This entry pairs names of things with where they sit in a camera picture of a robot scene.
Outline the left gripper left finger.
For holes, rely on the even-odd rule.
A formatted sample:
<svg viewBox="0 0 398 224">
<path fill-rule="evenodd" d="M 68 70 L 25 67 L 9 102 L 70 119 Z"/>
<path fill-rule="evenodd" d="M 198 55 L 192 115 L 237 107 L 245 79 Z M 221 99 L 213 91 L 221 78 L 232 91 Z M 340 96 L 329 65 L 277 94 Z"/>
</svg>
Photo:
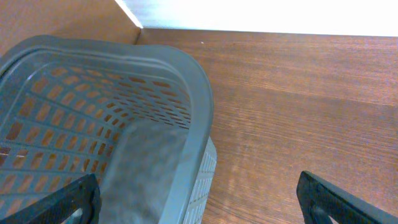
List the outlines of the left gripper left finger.
<svg viewBox="0 0 398 224">
<path fill-rule="evenodd" d="M 72 219 L 72 223 L 99 222 L 100 188 L 94 174 L 80 177 L 66 187 L 4 218 L 1 223 L 62 223 L 78 210 L 81 215 Z"/>
</svg>

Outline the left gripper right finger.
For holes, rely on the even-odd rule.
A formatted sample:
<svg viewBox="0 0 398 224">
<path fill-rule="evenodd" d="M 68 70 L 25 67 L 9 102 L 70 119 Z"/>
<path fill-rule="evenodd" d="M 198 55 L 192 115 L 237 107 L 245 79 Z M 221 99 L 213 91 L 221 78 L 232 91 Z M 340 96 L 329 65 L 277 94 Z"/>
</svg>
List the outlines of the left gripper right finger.
<svg viewBox="0 0 398 224">
<path fill-rule="evenodd" d="M 300 174 L 296 193 L 305 224 L 397 224 L 397 217 L 306 170 Z"/>
</svg>

